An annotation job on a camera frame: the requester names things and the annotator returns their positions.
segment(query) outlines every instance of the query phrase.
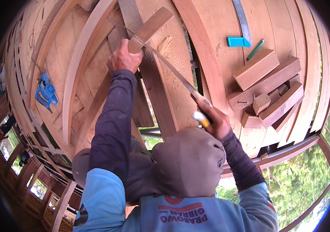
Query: blue power tool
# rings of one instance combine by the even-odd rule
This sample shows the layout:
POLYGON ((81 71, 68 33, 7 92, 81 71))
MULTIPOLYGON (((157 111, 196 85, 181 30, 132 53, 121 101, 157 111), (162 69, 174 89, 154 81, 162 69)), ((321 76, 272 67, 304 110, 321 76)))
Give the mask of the blue power tool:
POLYGON ((52 114, 53 112, 49 106, 50 104, 57 105, 58 99, 56 96, 56 89, 54 89, 54 86, 50 83, 46 72, 43 72, 41 78, 37 79, 37 84, 39 87, 37 88, 35 99, 52 114))

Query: hand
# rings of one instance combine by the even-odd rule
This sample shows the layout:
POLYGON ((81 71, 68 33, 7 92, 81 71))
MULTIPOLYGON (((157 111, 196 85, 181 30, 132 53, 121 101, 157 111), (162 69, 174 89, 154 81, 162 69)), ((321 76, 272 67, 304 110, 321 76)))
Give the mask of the hand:
POLYGON ((121 40, 118 48, 110 55, 107 61, 107 66, 110 73, 116 70, 127 69, 132 73, 138 70, 142 58, 144 55, 144 50, 141 49, 138 53, 129 53, 127 48, 128 39, 121 40))
POLYGON ((209 106, 203 100, 197 99, 196 103, 198 107, 208 114, 214 121, 211 126, 205 128, 205 131, 214 136, 217 140, 222 141, 222 139, 232 130, 228 115, 215 107, 209 106))

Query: hand saw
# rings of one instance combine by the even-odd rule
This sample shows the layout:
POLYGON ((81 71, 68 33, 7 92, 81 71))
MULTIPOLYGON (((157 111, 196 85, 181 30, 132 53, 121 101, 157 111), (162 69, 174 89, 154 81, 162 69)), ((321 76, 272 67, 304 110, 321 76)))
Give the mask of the hand saw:
POLYGON ((181 81, 181 83, 187 88, 187 90, 189 90, 191 97, 194 101, 196 101, 196 99, 200 99, 202 101, 204 101, 206 104, 208 104, 209 106, 212 107, 211 103, 209 102, 209 100, 207 100, 204 96, 202 96, 196 89, 195 87, 193 87, 186 79, 185 77, 183 77, 183 75, 178 72, 178 70, 173 67, 169 61, 167 61, 165 59, 165 57, 163 57, 156 49, 154 49, 149 43, 143 43, 138 37, 135 36, 135 34, 128 29, 127 27, 125 27, 126 30, 128 32, 131 33, 132 37, 135 37, 137 40, 139 40, 143 45, 145 45, 147 48, 149 48, 151 51, 153 51, 154 54, 156 54, 156 56, 158 58, 160 58, 160 60, 162 60, 162 62, 165 63, 165 65, 175 74, 175 76, 178 77, 178 79, 181 81))

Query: wooden floor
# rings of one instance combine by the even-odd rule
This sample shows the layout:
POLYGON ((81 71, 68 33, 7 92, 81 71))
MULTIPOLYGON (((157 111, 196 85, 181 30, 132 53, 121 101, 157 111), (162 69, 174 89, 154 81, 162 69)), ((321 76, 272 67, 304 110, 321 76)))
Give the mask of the wooden floor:
MULTIPOLYGON (((26 90, 28 89, 28 69, 33 62, 31 61, 31 55, 34 44, 56 2, 57 0, 31 1, 25 8, 22 19, 18 20, 21 23, 15 26, 16 30, 19 31, 19 37, 15 38, 15 41, 18 41, 19 45, 20 72, 26 90)), ((318 83, 321 75, 319 69, 321 65, 319 41, 316 34, 313 34, 316 31, 316 24, 308 5, 304 0, 241 0, 251 33, 252 47, 230 48, 227 45, 226 37, 242 36, 232 0, 208 2, 192 0, 192 3, 201 17, 214 48, 226 94, 239 89, 232 73, 248 62, 247 56, 262 39, 265 39, 262 48, 274 49, 281 63, 292 56, 300 59, 302 68, 299 73, 300 82, 305 86, 305 98, 301 107, 293 113, 293 116, 279 132, 276 132, 272 127, 268 129, 245 129, 240 123, 243 110, 233 112, 227 106, 233 132, 239 137, 245 152, 253 158, 258 155, 262 146, 274 143, 279 143, 279 146, 282 146, 288 142, 302 141, 315 114, 315 104, 313 107, 313 102, 315 103, 317 100, 318 83)), ((153 37, 153 45, 157 49, 161 44, 162 49, 160 52, 162 55, 192 83, 190 56, 183 26, 172 0, 141 0, 137 1, 137 4, 143 14, 144 21, 148 20, 163 6, 175 14, 175 17, 153 37), (164 47, 163 41, 168 42, 169 40, 172 42, 164 47)), ((51 105, 53 114, 50 114, 39 103, 36 103, 36 109, 34 110, 38 123, 40 125, 45 123, 61 150, 69 158, 75 155, 79 132, 93 98, 108 71, 106 62, 111 55, 108 41, 105 39, 95 52, 79 82, 75 98, 75 105, 79 107, 76 107, 77 109, 74 110, 72 117, 71 143, 65 144, 62 137, 61 119, 65 78, 75 44, 89 15, 90 13, 80 5, 76 5, 61 22, 43 67, 56 89, 59 103, 57 106, 51 105)), ((116 26, 124 25, 118 5, 113 9, 108 19, 114 22, 116 26)), ((196 110, 196 104, 191 99, 189 92, 162 62, 160 62, 160 66, 165 79, 165 86, 170 95, 178 129, 197 126, 197 123, 191 118, 192 112, 196 110)), ((203 83, 204 95, 209 97, 209 92, 213 89, 210 88, 209 90, 205 80, 203 80, 203 83)), ((90 129, 83 147, 90 147, 93 136, 94 127, 90 129)))

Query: sawdust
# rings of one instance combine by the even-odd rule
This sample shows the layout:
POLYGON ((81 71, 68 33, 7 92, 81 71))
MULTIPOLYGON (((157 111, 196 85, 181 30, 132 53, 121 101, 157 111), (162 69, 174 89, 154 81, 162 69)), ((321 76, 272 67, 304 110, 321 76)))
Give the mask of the sawdust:
POLYGON ((217 47, 216 47, 216 56, 220 56, 220 51, 222 50, 222 47, 223 47, 223 43, 220 42, 218 43, 217 47))
POLYGON ((162 55, 166 54, 173 43, 173 38, 171 36, 165 38, 158 46, 157 50, 162 55))

